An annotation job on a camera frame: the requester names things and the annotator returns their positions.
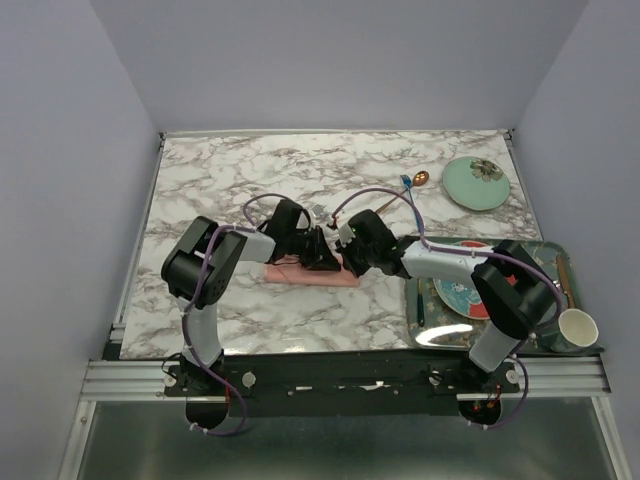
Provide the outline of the pink cloth napkin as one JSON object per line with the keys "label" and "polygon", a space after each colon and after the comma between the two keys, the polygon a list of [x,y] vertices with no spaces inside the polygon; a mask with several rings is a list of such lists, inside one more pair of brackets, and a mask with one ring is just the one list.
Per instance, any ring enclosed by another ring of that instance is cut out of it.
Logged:
{"label": "pink cloth napkin", "polygon": [[348,270],[312,271],[302,267],[296,256],[285,256],[275,264],[265,266],[267,283],[321,287],[355,288],[360,281]]}

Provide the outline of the blue handled utensil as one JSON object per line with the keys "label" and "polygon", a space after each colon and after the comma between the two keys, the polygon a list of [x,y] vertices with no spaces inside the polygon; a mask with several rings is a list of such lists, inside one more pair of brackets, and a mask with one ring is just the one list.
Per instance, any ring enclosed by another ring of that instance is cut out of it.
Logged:
{"label": "blue handled utensil", "polygon": [[402,183],[403,183],[403,185],[405,187],[405,191],[406,191],[406,193],[408,195],[409,202],[410,202],[410,204],[412,206],[412,210],[413,210],[413,213],[414,213],[417,229],[418,229],[418,231],[421,231],[422,230],[422,226],[423,226],[423,222],[422,222],[422,216],[421,216],[421,214],[420,214],[420,212],[419,212],[419,210],[418,210],[418,208],[417,208],[417,206],[415,204],[413,193],[412,193],[413,179],[410,178],[406,174],[402,174],[400,176],[400,179],[401,179],[401,181],[402,181]]}

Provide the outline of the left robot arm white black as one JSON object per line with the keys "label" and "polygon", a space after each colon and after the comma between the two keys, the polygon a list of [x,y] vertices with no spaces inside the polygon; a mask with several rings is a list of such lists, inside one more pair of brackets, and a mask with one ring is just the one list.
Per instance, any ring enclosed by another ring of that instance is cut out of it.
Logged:
{"label": "left robot arm white black", "polygon": [[169,293],[183,302],[183,356],[193,364],[187,382],[201,395],[212,394],[221,385],[222,372],[215,365],[223,353],[217,303],[238,263],[293,265],[331,274],[342,269],[309,212],[283,195],[276,197],[274,213],[258,226],[222,225],[197,217],[161,267]]}

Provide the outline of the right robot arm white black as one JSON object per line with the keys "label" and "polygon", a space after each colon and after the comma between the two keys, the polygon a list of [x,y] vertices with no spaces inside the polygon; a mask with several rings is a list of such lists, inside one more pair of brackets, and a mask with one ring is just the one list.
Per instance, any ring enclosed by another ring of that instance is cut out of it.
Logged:
{"label": "right robot arm white black", "polygon": [[376,268],[387,276],[431,278],[473,287],[490,323],[460,367],[460,379],[480,392],[496,380],[496,370],[524,343],[549,311],[559,316],[563,301],[553,281],[520,243],[464,247],[395,237],[378,214],[364,210],[338,228],[336,250],[357,277]]}

